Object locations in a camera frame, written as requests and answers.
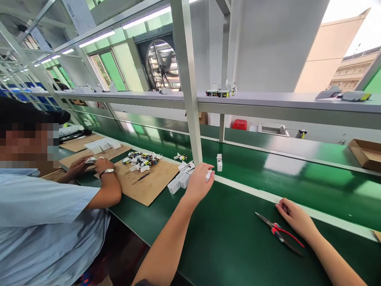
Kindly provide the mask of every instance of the watch band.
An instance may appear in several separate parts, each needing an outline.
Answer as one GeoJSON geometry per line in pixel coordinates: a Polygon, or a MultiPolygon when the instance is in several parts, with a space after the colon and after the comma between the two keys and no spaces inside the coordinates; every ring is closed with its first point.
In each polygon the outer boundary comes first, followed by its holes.
{"type": "Polygon", "coordinates": [[[101,178],[103,174],[112,174],[112,173],[115,173],[115,170],[112,170],[111,172],[109,171],[109,169],[106,169],[99,174],[99,178],[101,178]]]}

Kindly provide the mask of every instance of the person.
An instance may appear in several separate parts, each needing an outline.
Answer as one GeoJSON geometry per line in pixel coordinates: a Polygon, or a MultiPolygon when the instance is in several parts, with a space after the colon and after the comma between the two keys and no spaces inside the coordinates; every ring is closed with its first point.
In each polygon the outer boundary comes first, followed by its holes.
{"type": "Polygon", "coordinates": [[[57,83],[58,87],[59,87],[61,90],[64,91],[64,90],[66,90],[66,89],[70,89],[66,84],[62,83],[58,78],[54,78],[53,80],[57,83]]]}
{"type": "Polygon", "coordinates": [[[54,117],[14,99],[0,98],[1,285],[72,285],[100,253],[108,234],[106,208],[121,186],[106,159],[95,163],[101,187],[67,184],[88,167],[71,164],[59,182],[38,178],[51,160],[54,117]]]}
{"type": "MultiPolygon", "coordinates": [[[[171,218],[160,232],[143,260],[133,286],[170,285],[179,265],[185,235],[191,215],[214,182],[214,171],[209,181],[205,174],[213,166],[197,165],[189,179],[188,188],[171,218]]],[[[283,198],[275,205],[290,226],[315,251],[334,286],[366,286],[365,282],[319,233],[310,216],[298,205],[283,198]]]]}

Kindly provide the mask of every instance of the hand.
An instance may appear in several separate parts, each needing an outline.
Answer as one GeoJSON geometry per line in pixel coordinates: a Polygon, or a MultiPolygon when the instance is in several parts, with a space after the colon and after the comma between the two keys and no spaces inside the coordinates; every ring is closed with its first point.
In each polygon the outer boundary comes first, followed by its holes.
{"type": "Polygon", "coordinates": [[[183,196],[183,200],[192,207],[196,207],[198,203],[206,196],[214,182],[214,171],[210,175],[210,179],[206,182],[206,173],[214,168],[206,163],[198,164],[189,178],[187,190],[183,196]]]}
{"type": "Polygon", "coordinates": [[[71,179],[74,179],[75,177],[82,175],[87,169],[87,167],[89,166],[88,164],[86,164],[86,160],[88,158],[90,158],[90,156],[84,156],[74,161],[70,165],[66,175],[70,177],[71,179]]]}
{"type": "Polygon", "coordinates": [[[95,162],[95,171],[100,174],[106,169],[114,169],[114,164],[108,159],[100,158],[95,162]]]}
{"type": "Polygon", "coordinates": [[[320,235],[311,217],[300,206],[286,198],[275,206],[289,225],[309,244],[311,239],[320,235]]]}

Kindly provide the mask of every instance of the light blue shirt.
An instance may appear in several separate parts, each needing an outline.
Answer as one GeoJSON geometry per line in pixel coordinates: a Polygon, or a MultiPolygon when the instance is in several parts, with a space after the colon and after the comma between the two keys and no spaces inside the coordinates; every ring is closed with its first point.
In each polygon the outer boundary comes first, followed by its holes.
{"type": "Polygon", "coordinates": [[[0,284],[72,285],[102,248],[110,215],[84,211],[99,188],[37,169],[0,169],[0,284]]]}

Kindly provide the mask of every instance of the forearm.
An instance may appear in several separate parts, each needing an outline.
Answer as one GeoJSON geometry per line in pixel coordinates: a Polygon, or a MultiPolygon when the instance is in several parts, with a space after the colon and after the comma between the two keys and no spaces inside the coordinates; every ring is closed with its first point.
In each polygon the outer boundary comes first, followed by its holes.
{"type": "Polygon", "coordinates": [[[70,181],[72,181],[74,177],[70,175],[69,173],[66,173],[62,177],[60,177],[56,182],[60,184],[68,184],[70,181]]]}
{"type": "Polygon", "coordinates": [[[111,204],[106,207],[111,207],[116,205],[122,196],[122,188],[120,186],[117,176],[112,174],[104,173],[101,177],[101,187],[100,192],[104,192],[107,197],[108,204],[111,204]]]}
{"type": "Polygon", "coordinates": [[[318,234],[308,241],[334,286],[366,286],[336,249],[318,234]]]}
{"type": "Polygon", "coordinates": [[[183,199],[180,200],[145,257],[132,285],[144,279],[155,286],[171,284],[179,265],[185,235],[195,207],[183,199]]]}

